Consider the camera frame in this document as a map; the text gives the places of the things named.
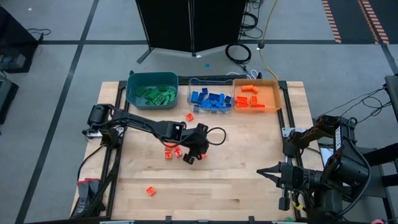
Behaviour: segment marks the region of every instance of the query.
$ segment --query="black cord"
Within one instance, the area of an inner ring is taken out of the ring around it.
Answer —
[[[356,120],[355,118],[350,118],[348,120],[348,124],[351,123],[351,120]],[[365,157],[358,151],[358,149],[356,148],[354,142],[352,139],[349,139],[349,144],[350,146],[354,149],[355,153],[357,153],[357,155],[363,160],[363,162],[365,163],[366,167],[368,168],[368,179],[366,180],[365,185],[363,186],[363,188],[361,189],[361,192],[358,194],[358,196],[345,208],[343,209],[341,212],[339,212],[337,214],[337,217],[342,217],[343,215],[345,215],[348,211],[350,211],[355,205],[356,203],[359,201],[359,199],[362,197],[363,193],[365,192],[365,190],[367,189],[367,187],[369,186],[369,183],[371,181],[372,178],[372,174],[371,174],[371,166],[369,165],[368,161],[365,159]]]
[[[232,58],[231,55],[229,54],[229,48],[232,47],[232,46],[241,46],[241,47],[243,47],[245,50],[247,50],[247,52],[248,52],[248,54],[249,54],[248,57],[247,57],[246,59],[244,59],[244,60],[238,60],[238,59]],[[243,69],[243,71],[249,73],[248,70],[247,70],[247,68],[246,68],[246,66],[245,66],[245,64],[249,63],[249,62],[250,62],[250,59],[251,59],[251,51],[250,51],[249,47],[246,47],[246,46],[243,45],[243,44],[229,44],[229,45],[227,45],[226,48],[225,48],[225,55],[226,55],[233,63],[235,63],[236,65],[239,65],[239,67],[241,67],[241,68]]]
[[[40,35],[50,35],[51,34],[51,30],[50,29],[36,29],[36,28],[29,28],[26,31],[31,31],[33,30],[33,32],[30,32],[30,34],[40,34]]]
[[[308,149],[308,150],[310,150],[310,151],[316,152],[316,153],[318,153],[319,155],[321,154],[320,151],[318,151],[318,150],[316,150],[316,149],[313,149],[313,148],[311,148],[311,147],[307,147],[307,148],[305,148],[305,149]]]
[[[225,131],[223,128],[215,127],[215,128],[211,128],[210,130],[208,130],[208,131],[207,131],[207,134],[210,133],[210,131],[213,131],[213,130],[216,130],[216,129],[222,130],[222,131],[224,132],[224,139],[223,139],[220,143],[212,143],[212,142],[210,142],[209,140],[207,140],[207,141],[209,142],[209,144],[212,144],[212,145],[214,145],[214,146],[219,146],[219,145],[221,145],[221,144],[223,144],[223,143],[225,142],[225,139],[226,139],[226,131]]]
[[[86,163],[86,161],[91,157],[94,156],[103,146],[100,146],[99,148],[97,148],[94,152],[92,152],[89,156],[87,156],[87,158],[85,160],[83,160],[83,162],[80,164],[79,170],[77,172],[77,181],[79,181],[80,178],[80,171],[81,168],[83,167],[83,165]]]

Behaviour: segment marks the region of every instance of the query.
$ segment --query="white cable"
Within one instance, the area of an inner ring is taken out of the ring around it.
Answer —
[[[233,74],[233,75],[240,75],[239,73],[236,73],[236,72],[228,72],[226,75],[230,75],[230,74]]]

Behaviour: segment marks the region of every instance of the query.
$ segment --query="green bin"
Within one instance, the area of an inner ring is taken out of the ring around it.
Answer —
[[[144,96],[136,95],[136,91],[144,86],[156,89],[157,85],[167,85],[175,90],[175,98],[166,105],[146,105],[148,101]],[[127,81],[126,99],[140,110],[171,109],[177,105],[178,76],[172,72],[134,73]]]

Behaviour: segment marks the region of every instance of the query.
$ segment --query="black partition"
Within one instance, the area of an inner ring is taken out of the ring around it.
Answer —
[[[238,40],[248,0],[136,0],[149,47],[185,52]]]
[[[1,55],[23,55],[21,68],[10,68],[8,73],[28,72],[39,42],[10,15],[5,8],[0,7],[0,53]]]

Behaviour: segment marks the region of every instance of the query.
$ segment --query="wooden tabletop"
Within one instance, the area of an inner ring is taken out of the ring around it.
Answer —
[[[312,117],[302,82],[287,82],[296,127],[309,128]],[[114,104],[117,82],[104,82],[98,103]],[[228,90],[230,86],[217,86]],[[285,105],[282,108],[289,127]],[[137,110],[129,112],[155,121],[184,121],[191,113],[187,103],[187,86],[179,86],[178,105],[172,110]],[[221,146],[210,146],[208,157],[193,165],[182,158],[164,159],[164,147],[149,133],[129,128],[124,138],[119,179],[114,199],[113,220],[283,220],[294,217],[294,211],[278,210],[282,190],[275,183],[256,174],[257,169],[271,167],[284,160],[277,113],[194,114],[187,128],[198,123],[209,128],[222,127],[227,138]],[[212,142],[222,140],[221,132],[211,132]],[[98,148],[100,139],[91,140],[85,157]],[[310,147],[318,149],[316,142]],[[105,149],[90,158],[81,170],[80,179],[100,178]],[[322,170],[316,152],[305,151],[305,168]],[[146,194],[153,186],[156,194]],[[103,202],[108,201],[109,188]]]

